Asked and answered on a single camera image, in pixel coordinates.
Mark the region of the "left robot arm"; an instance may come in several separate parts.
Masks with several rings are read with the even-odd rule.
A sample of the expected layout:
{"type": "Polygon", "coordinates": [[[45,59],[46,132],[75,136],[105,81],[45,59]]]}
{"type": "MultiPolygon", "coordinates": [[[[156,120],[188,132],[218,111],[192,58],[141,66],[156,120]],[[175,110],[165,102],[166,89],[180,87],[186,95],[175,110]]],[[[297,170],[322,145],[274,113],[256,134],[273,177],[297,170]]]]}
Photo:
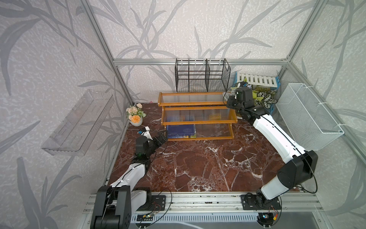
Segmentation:
{"type": "Polygon", "coordinates": [[[135,154],[128,169],[115,182],[98,189],[92,212],[91,229],[127,229],[132,213],[152,202],[149,188],[135,188],[152,163],[151,155],[168,141],[166,131],[154,137],[141,131],[135,140],[135,154]]]}

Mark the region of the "orange wooden bookshelf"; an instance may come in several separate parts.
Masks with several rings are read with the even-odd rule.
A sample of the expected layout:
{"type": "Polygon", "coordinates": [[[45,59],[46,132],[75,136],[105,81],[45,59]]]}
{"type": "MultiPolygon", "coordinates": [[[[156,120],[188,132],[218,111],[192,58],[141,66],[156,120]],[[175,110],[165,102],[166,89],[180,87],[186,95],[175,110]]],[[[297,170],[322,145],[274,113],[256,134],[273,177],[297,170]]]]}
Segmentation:
{"type": "Polygon", "coordinates": [[[161,125],[191,125],[196,138],[168,138],[170,141],[227,140],[234,138],[235,111],[226,107],[222,92],[159,93],[161,125]]]}

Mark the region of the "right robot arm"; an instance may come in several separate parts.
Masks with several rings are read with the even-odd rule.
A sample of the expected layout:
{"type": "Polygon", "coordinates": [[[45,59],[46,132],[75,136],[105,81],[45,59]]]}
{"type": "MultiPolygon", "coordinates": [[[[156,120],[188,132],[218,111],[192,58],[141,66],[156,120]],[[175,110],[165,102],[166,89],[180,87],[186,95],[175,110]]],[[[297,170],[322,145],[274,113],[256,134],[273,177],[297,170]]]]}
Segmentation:
{"type": "Polygon", "coordinates": [[[265,107],[255,105],[251,88],[243,86],[232,90],[226,106],[238,112],[244,120],[262,133],[285,163],[277,175],[255,194],[245,195],[244,209],[254,207],[258,210],[273,210],[275,204],[279,203],[279,196],[310,179],[315,179],[318,155],[296,143],[275,122],[265,107]]]}

